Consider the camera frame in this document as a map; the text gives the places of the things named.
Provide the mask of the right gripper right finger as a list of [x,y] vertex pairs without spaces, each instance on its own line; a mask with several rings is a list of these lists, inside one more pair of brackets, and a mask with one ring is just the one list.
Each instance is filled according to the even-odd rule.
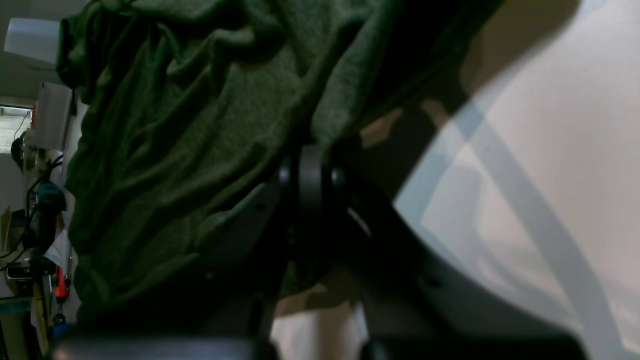
[[423,244],[375,184],[322,158],[327,255],[353,276],[361,360],[583,360],[574,335],[485,289]]

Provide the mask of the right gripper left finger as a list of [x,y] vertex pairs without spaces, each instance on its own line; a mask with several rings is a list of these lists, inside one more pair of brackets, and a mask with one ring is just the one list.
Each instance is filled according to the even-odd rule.
[[66,331],[52,360],[276,360],[269,340],[287,266],[323,255],[326,166],[316,145],[283,158],[194,264]]

